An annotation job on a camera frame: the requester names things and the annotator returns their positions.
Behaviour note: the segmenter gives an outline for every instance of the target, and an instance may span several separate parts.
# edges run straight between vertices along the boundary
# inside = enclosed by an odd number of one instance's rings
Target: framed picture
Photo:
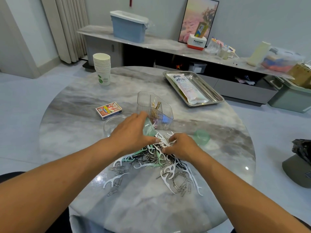
[[[196,33],[200,22],[207,24],[207,30],[204,34],[207,39],[218,4],[219,1],[216,0],[188,0],[178,42],[187,43],[189,35]]]

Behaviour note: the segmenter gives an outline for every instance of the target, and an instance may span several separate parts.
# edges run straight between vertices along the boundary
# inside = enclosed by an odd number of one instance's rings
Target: white curtain
[[[86,42],[77,30],[88,25],[84,0],[42,0],[61,60],[71,63],[86,55]]]

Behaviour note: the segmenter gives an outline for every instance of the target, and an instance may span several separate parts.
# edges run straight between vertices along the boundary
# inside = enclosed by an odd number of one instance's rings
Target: small packet
[[[173,82],[184,93],[190,104],[206,103],[209,100],[196,89],[196,87],[185,77],[184,74],[167,74]]]
[[[112,102],[108,105],[103,105],[101,107],[96,108],[96,111],[101,117],[101,119],[105,120],[114,115],[122,113],[122,108],[116,102]]]

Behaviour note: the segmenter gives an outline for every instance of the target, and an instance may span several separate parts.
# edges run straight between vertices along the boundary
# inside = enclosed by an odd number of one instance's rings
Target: marble tabletop
[[[204,129],[211,140],[202,147],[217,161],[252,184],[255,152],[251,137],[227,102],[188,107],[163,76],[164,70],[148,67],[111,69],[111,84],[103,87],[96,73],[80,78],[62,90],[47,108],[40,125],[40,153],[44,163],[81,150],[104,138],[103,124],[95,108],[116,101],[124,113],[135,112],[137,93],[149,91],[173,109],[173,132],[192,135]],[[104,169],[72,202],[79,214],[116,233],[203,232],[227,219],[207,183],[190,166],[200,196],[174,195],[165,186],[160,168],[131,169],[118,192],[107,196],[111,170]]]
[[[142,48],[149,48],[152,50],[162,51],[166,53],[171,53],[175,55],[185,56],[197,60],[217,63],[221,65],[226,65],[230,67],[235,67],[243,70],[249,70],[253,72],[258,72],[262,74],[274,75],[282,78],[294,79],[292,76],[288,74],[284,74],[281,72],[268,70],[262,66],[250,66],[246,63],[247,58],[241,57],[239,59],[231,59],[223,60],[220,57],[215,55],[208,54],[205,50],[195,50],[188,48],[185,43],[179,43],[170,39],[161,39],[158,37],[154,37],[152,35],[146,34],[145,41],[143,43],[134,43],[128,40],[116,38],[113,35],[113,28],[111,26],[97,26],[97,25],[88,25],[77,31],[78,33],[93,36],[96,38],[107,39],[119,43],[125,43],[134,46],[140,46]]]

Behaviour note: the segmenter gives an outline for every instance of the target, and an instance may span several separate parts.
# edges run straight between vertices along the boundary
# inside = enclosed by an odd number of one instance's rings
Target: white wall
[[[6,0],[39,67],[58,56],[41,0]]]
[[[210,37],[221,39],[249,56],[266,41],[274,46],[311,56],[311,0],[218,0]],[[90,24],[111,25],[110,11],[121,10],[148,17],[151,31],[177,40],[187,0],[86,0]]]

